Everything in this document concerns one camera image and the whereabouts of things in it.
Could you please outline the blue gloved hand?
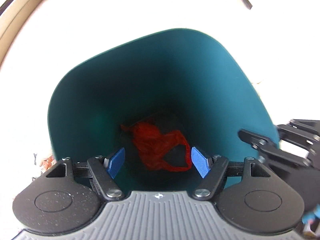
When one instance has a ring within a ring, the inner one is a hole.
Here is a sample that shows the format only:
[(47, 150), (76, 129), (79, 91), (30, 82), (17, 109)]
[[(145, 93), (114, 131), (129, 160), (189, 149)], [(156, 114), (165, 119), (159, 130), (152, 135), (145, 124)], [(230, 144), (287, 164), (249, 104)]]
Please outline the blue gloved hand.
[(305, 224), (313, 224), (315, 221), (315, 214), (314, 212), (308, 212), (302, 217), (302, 223)]

